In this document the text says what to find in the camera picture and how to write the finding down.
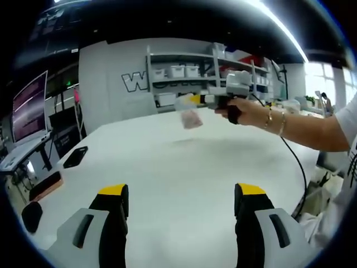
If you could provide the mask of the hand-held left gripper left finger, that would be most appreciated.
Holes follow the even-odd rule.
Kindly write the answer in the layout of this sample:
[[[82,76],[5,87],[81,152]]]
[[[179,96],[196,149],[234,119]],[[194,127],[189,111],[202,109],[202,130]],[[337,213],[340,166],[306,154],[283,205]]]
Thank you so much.
[[[53,267],[126,267],[129,190],[127,184],[101,189],[57,229],[46,250]]]

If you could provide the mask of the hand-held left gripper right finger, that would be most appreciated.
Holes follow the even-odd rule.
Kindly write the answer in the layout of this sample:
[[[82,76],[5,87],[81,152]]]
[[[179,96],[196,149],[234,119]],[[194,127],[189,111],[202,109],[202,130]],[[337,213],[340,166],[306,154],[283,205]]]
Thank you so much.
[[[263,189],[237,183],[234,189],[237,267],[306,267],[308,243],[299,223],[275,208]]]

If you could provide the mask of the person's right hand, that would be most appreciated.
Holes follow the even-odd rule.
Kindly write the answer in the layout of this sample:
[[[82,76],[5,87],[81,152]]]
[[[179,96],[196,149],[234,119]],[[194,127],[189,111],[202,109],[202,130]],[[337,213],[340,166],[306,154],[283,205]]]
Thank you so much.
[[[269,109],[247,99],[232,99],[228,102],[228,106],[236,106],[241,111],[237,118],[239,125],[264,128],[268,120]]]

